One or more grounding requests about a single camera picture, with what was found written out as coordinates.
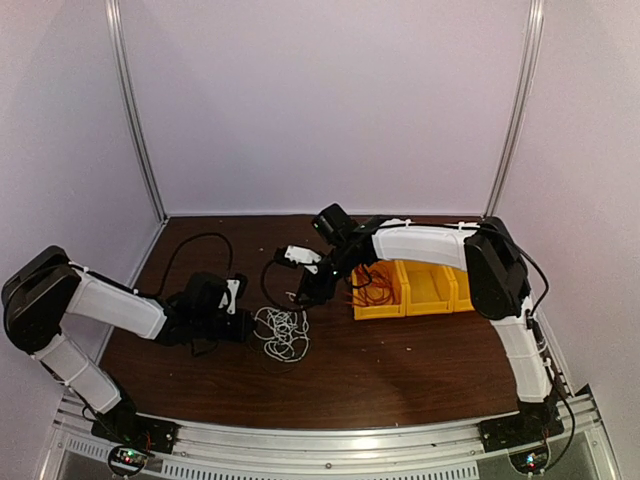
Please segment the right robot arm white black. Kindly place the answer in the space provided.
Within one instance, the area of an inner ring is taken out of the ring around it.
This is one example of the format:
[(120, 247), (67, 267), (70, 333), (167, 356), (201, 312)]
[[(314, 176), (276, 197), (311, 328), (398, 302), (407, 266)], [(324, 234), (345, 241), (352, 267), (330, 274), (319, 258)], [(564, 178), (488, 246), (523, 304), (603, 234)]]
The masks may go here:
[(535, 440), (551, 424), (557, 402), (547, 342), (537, 321), (528, 268), (532, 260), (497, 217), (480, 222), (429, 223), (374, 216), (364, 223), (332, 204), (312, 221), (330, 246), (327, 254), (287, 246), (285, 260), (304, 273), (295, 303), (310, 308), (335, 294), (339, 280), (358, 266), (378, 261), (411, 261), (452, 267), (467, 274), (473, 308), (502, 342), (516, 381), (519, 413), (512, 430)]

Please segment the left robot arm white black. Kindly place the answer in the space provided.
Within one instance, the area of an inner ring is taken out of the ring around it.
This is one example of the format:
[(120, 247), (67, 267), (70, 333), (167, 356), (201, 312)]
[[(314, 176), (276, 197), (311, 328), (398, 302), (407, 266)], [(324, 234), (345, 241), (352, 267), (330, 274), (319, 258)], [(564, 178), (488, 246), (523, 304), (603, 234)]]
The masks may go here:
[(241, 274), (223, 279), (197, 272), (163, 300), (76, 265), (52, 245), (3, 285), (3, 326), (17, 349), (74, 391), (121, 443), (133, 444), (144, 424), (132, 400), (63, 331), (63, 318), (86, 317), (166, 347), (243, 343), (254, 328), (250, 312), (237, 304), (246, 284)]

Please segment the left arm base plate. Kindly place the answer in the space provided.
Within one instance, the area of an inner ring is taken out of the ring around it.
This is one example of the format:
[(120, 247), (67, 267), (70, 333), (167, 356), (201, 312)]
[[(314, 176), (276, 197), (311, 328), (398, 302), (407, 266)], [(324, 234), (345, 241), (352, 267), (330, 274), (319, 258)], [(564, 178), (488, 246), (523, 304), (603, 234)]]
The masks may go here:
[(152, 453), (171, 454), (179, 426), (171, 421), (139, 415), (108, 417), (93, 421), (91, 434), (114, 443)]

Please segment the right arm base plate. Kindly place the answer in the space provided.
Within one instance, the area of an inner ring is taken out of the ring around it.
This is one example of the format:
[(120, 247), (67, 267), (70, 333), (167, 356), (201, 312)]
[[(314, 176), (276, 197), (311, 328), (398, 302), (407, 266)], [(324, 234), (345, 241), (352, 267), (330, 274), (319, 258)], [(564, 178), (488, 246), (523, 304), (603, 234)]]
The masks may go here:
[(524, 412), (483, 420), (478, 425), (485, 452), (541, 443), (564, 432), (558, 413)]

